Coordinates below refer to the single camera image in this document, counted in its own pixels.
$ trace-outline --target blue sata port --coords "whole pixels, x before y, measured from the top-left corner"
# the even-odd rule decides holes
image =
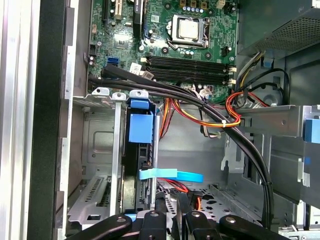
[[[118,57],[108,57],[106,63],[118,66],[119,65],[119,58]]]

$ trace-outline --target blue plastic clip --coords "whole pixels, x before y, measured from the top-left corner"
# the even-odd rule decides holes
[[[305,120],[304,141],[320,144],[320,119]]]
[[[149,100],[132,98],[130,107],[133,109],[149,109]]]
[[[139,170],[139,179],[152,179],[152,178],[176,178],[178,170],[174,168],[151,168],[148,170]]]
[[[204,176],[199,173],[178,171],[170,168],[151,168],[139,171],[139,179],[164,178],[183,182],[203,183]]]
[[[129,142],[151,144],[154,116],[146,114],[131,114],[129,127]]]
[[[178,171],[177,177],[167,177],[167,179],[172,179],[182,182],[194,182],[194,183],[203,183],[204,176],[200,173],[187,172],[187,171]]]

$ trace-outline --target cable tie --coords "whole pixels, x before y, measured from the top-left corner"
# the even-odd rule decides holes
[[[271,181],[262,182],[261,185],[263,185],[263,186],[271,186],[271,185],[272,185],[272,182],[271,182]]]

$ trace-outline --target blue latch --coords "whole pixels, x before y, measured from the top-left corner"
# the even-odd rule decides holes
[[[149,109],[149,100],[131,98],[130,107],[133,109]]]
[[[129,142],[151,144],[154,116],[146,114],[131,114],[129,127]]]
[[[320,119],[305,120],[304,141],[320,144]]]

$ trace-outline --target black ram slot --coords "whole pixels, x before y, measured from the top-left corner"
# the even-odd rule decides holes
[[[153,68],[163,69],[183,69],[198,72],[210,72],[218,74],[228,74],[228,65],[222,63],[194,61],[186,59],[175,59],[169,57],[151,56],[148,57],[147,65]]]
[[[223,75],[215,75],[208,72],[187,72],[171,69],[156,69],[150,68],[149,71],[154,75],[157,81],[169,81],[184,83],[196,83],[201,84],[215,84],[222,85],[226,82],[226,77]]]

